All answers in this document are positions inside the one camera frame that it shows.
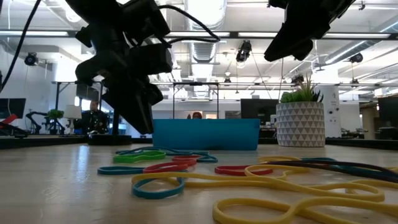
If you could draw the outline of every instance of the pillar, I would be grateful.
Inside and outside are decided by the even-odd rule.
[[[333,67],[325,67],[322,71],[315,71],[312,75],[314,83],[338,83],[338,70]],[[337,86],[317,86],[315,91],[321,91],[323,95],[323,110],[325,114],[326,138],[341,137],[340,99]]]
[[[376,138],[374,133],[374,118],[377,117],[379,112],[375,108],[362,109],[362,123],[363,129],[368,130],[364,135],[366,140]]]

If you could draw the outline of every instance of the desk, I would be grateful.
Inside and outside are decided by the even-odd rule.
[[[84,144],[31,147],[0,151],[0,220],[4,224],[43,223],[135,223],[168,224],[215,223],[211,216],[213,203],[231,197],[250,197],[293,203],[309,195],[255,187],[220,187],[186,189],[173,198],[145,200],[131,196],[131,179],[98,176],[101,166],[112,165],[114,151],[135,146],[86,146]],[[378,166],[396,166],[394,151],[343,146],[325,148],[294,148],[260,145],[257,151],[213,151],[220,162],[197,164],[195,172],[213,174],[215,166],[255,164],[258,156],[285,155],[296,157],[334,157],[342,161],[365,162]],[[159,162],[145,162],[148,166]],[[298,184],[346,182],[357,177],[312,170],[317,175],[300,174],[289,177]],[[167,189],[169,185],[148,185],[146,190]],[[386,202],[397,203],[396,191],[386,189]],[[315,207],[337,217],[363,224],[397,223],[387,215],[344,207]],[[244,218],[269,218],[279,212],[260,208],[234,207],[227,213]],[[295,218],[294,224],[314,224]]]

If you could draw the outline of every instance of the black rubber band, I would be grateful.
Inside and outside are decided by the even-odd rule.
[[[272,162],[268,162],[267,164],[281,165],[281,166],[293,166],[293,167],[307,167],[307,168],[313,168],[313,169],[323,169],[323,170],[328,170],[328,171],[340,172],[343,174],[354,175],[357,177],[365,177],[365,178],[370,178],[370,179],[384,180],[384,181],[388,181],[388,182],[398,183],[397,177],[376,174],[375,172],[365,172],[363,170],[356,170],[356,171],[346,170],[346,169],[342,169],[342,168],[338,168],[338,167],[309,164],[309,163],[305,163],[305,162],[301,162],[301,161],[299,161],[299,162],[272,161]]]
[[[341,162],[341,161],[324,161],[324,160],[316,160],[316,159],[310,159],[310,160],[302,160],[302,161],[286,161],[286,162],[303,162],[307,164],[325,164],[325,165],[338,165],[341,167],[346,166],[348,167],[360,167],[360,168],[365,168],[365,169],[372,169],[372,170],[378,170],[380,172],[383,172],[384,174],[391,175],[393,177],[398,177],[398,174],[392,170],[389,170],[384,167],[379,167],[371,164],[363,164],[363,163],[358,163],[358,162]]]

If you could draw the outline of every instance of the computer monitor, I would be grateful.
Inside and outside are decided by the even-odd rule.
[[[379,98],[379,116],[382,121],[397,122],[398,97]]]
[[[24,117],[25,98],[3,98],[0,99],[0,119],[6,119],[15,114],[19,119]]]
[[[242,118],[257,118],[261,124],[271,121],[271,115],[276,114],[276,105],[279,100],[242,99]]]

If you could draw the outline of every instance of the potted plant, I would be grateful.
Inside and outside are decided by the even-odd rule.
[[[63,118],[63,111],[52,109],[47,113],[47,117],[54,123],[54,128],[50,129],[50,134],[57,134],[57,120]]]
[[[323,95],[314,90],[311,76],[298,81],[298,89],[285,92],[276,106],[277,139],[280,146],[325,146]]]

